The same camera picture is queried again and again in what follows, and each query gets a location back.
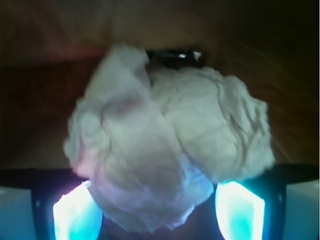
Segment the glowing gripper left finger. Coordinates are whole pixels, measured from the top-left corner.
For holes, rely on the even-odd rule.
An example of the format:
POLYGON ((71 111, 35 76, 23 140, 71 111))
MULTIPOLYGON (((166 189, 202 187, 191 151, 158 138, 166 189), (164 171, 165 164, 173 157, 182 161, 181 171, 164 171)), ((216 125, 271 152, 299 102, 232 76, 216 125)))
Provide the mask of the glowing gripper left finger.
POLYGON ((103 213, 93 199, 91 182, 57 182, 43 189, 0 186, 2 240, 96 240, 103 213))

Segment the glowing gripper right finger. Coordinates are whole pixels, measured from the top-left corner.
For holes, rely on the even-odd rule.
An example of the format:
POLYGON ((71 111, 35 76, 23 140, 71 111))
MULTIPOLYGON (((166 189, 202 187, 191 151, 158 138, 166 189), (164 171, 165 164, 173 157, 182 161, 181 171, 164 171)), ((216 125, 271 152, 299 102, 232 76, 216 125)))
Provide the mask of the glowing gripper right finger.
POLYGON ((317 240, 319 181, 218 184, 215 212, 226 240, 317 240))

